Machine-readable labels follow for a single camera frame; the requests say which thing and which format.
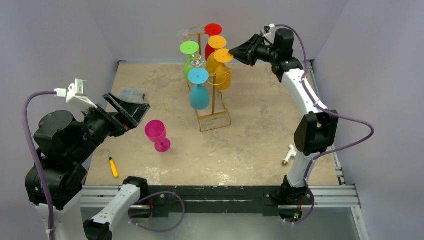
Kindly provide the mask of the pink wine glass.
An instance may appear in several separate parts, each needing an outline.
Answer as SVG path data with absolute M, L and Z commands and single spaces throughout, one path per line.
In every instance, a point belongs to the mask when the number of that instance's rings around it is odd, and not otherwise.
M 165 153 L 171 148 L 171 141 L 167 138 L 165 124 L 160 120 L 151 120 L 144 128 L 148 139 L 154 143 L 154 148 L 159 153 Z

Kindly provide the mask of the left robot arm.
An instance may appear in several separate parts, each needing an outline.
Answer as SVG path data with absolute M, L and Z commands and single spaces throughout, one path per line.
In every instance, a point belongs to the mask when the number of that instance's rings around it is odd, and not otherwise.
M 115 224 L 129 208 L 148 201 L 149 185 L 144 178 L 127 177 L 120 192 L 99 215 L 83 220 L 81 198 L 87 174 L 84 162 L 106 138 L 117 138 L 137 128 L 150 105 L 127 102 L 108 92 L 103 98 L 114 111 L 107 112 L 83 95 L 59 91 L 54 91 L 54 95 L 64 97 L 68 105 L 78 108 L 84 120 L 76 120 L 67 110 L 57 110 L 45 115 L 38 130 L 31 134 L 31 99 L 25 101 L 22 124 L 34 160 L 25 178 L 29 201 L 42 216 L 51 240 L 110 240 Z

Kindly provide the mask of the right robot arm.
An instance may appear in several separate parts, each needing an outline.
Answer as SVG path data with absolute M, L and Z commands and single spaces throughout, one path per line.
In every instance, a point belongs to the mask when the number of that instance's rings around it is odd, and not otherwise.
M 266 37 L 271 27 L 266 26 L 261 34 L 255 34 L 247 42 L 229 53 L 242 64 L 253 67 L 258 60 L 270 63 L 272 73 L 293 96 L 302 116 L 294 133 L 297 149 L 295 163 L 284 177 L 275 200 L 294 203 L 307 195 L 309 176 L 318 158 L 333 145 L 338 126 L 336 110 L 328 110 L 313 91 L 306 75 L 306 65 L 293 56 L 293 45 L 297 34 L 287 26 L 275 31 L 270 43 Z

